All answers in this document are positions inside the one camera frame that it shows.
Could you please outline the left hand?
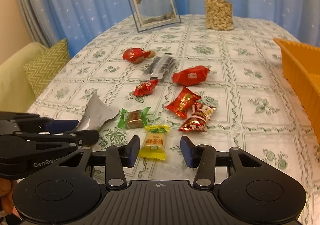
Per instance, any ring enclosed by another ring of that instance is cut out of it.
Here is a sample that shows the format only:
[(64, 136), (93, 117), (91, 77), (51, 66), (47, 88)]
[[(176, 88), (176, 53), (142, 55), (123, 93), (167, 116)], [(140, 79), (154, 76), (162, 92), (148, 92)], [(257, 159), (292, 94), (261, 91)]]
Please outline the left hand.
[(8, 215), (11, 215), (15, 210), (12, 193), (16, 185), (16, 180), (10, 181), (0, 178), (1, 210), (5, 211)]

